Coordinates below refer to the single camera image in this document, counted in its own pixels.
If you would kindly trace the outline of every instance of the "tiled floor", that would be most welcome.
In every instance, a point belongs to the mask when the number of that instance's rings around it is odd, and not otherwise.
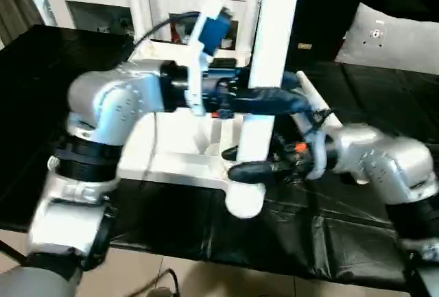
[[[0,230],[0,239],[25,252],[25,235]],[[0,254],[0,272],[14,267]],[[180,283],[182,297],[408,297],[401,292],[338,285],[322,281],[245,270],[155,254],[111,249],[100,268],[84,275],[77,296],[123,297],[142,287],[159,272],[172,268]],[[156,288],[174,290],[170,276]]]

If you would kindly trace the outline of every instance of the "gray pillow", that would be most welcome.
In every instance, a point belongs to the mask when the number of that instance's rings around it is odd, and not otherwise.
[[[360,3],[335,60],[439,74],[439,23],[394,18]]]

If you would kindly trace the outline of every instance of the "white stand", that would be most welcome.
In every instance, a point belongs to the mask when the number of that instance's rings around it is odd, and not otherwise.
[[[250,88],[281,85],[296,2],[262,0]],[[248,3],[248,19],[244,21],[256,18],[256,6],[257,3]],[[240,44],[237,54],[251,49],[251,35],[244,40],[248,44]],[[167,59],[177,59],[178,64],[188,60],[181,56],[171,57],[169,52],[167,55]],[[122,178],[223,189],[226,205],[233,215],[250,218],[261,211],[265,187],[227,180],[226,170],[231,163],[224,161],[220,153],[237,145],[240,135],[238,161],[265,160],[274,117],[248,115],[241,134],[240,117],[218,121],[194,117],[189,110],[159,113],[157,117],[156,129],[153,115],[148,115],[132,133],[119,164]]]

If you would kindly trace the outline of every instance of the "black table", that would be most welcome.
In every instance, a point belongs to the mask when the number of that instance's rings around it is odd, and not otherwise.
[[[85,71],[126,60],[131,47],[127,36],[35,26],[0,52],[0,228],[29,226],[51,141],[67,114],[68,85]],[[438,76],[337,63],[305,71],[343,122],[412,136],[438,155]],[[378,197],[331,173],[268,186],[261,214],[250,220],[230,215],[223,192],[212,189],[122,180],[115,202],[116,248],[405,289],[395,233]]]

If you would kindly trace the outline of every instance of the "orange component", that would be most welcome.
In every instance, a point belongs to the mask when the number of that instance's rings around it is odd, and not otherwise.
[[[308,145],[306,143],[297,143],[296,144],[296,152],[304,152],[308,149]]]

